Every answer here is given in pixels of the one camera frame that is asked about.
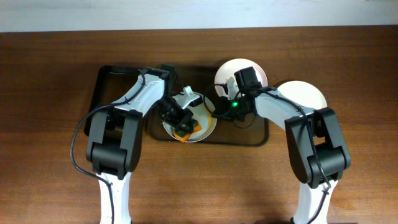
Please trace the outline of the green and orange sponge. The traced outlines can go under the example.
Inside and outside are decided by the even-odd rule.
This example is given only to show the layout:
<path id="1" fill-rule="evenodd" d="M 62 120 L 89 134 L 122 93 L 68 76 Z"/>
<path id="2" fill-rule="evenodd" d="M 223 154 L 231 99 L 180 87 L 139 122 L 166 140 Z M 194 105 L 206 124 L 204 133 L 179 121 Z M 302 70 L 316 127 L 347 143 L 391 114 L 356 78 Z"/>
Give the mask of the green and orange sponge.
<path id="1" fill-rule="evenodd" d="M 190 124 L 182 126 L 181 128 L 174 128 L 173 137 L 180 142 L 187 142 L 193 133 L 202 130 L 201 125 L 197 120 L 193 120 Z"/>

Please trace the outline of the white plate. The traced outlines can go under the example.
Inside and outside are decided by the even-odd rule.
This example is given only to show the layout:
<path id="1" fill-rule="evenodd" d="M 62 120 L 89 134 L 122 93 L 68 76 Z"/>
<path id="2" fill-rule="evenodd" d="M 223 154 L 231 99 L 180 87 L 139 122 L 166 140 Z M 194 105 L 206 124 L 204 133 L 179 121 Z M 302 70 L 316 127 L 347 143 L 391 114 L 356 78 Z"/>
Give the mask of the white plate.
<path id="1" fill-rule="evenodd" d="M 327 102 L 321 91 L 310 83 L 289 81 L 277 88 L 286 98 L 316 110 L 326 108 Z"/>
<path id="2" fill-rule="evenodd" d="M 229 60 L 222 64 L 215 75 L 215 84 L 227 84 L 228 80 L 233 77 L 235 89 L 238 90 L 237 81 L 234 73 L 238 70 L 253 67 L 257 79 L 261 82 L 262 86 L 268 85 L 268 79 L 265 71 L 256 63 L 245 58 L 236 58 Z"/>

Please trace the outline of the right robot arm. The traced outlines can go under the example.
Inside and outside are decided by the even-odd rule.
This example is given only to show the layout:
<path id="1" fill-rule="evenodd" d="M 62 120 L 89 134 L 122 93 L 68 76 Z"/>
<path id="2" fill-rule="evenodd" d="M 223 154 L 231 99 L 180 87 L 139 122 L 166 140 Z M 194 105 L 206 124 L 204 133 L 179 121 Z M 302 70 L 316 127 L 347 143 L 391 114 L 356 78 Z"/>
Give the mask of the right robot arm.
<path id="1" fill-rule="evenodd" d="M 216 74 L 223 106 L 217 116 L 243 119 L 254 113 L 285 131 L 290 166 L 300 182 L 298 205 L 291 223 L 326 223 L 331 195 L 351 156 L 335 112 L 315 109 L 264 86 L 253 67 L 232 75 Z"/>

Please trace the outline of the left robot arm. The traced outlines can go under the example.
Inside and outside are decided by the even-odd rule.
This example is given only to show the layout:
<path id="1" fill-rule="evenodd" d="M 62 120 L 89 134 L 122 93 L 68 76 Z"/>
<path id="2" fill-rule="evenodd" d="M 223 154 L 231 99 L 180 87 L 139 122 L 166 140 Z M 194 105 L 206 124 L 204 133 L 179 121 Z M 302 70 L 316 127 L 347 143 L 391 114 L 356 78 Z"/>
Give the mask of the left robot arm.
<path id="1" fill-rule="evenodd" d="M 105 65 L 100 68 L 95 93 L 104 87 L 104 74 L 137 75 L 135 84 L 110 105 L 91 107 L 85 133 L 88 136 L 86 158 L 92 163 L 101 194 L 101 223 L 130 223 L 129 183 L 142 149 L 144 116 L 156 107 L 162 121 L 179 131 L 194 131 L 189 106 L 202 103 L 190 86 L 179 100 L 172 98 L 178 77 L 174 66 L 134 68 Z"/>

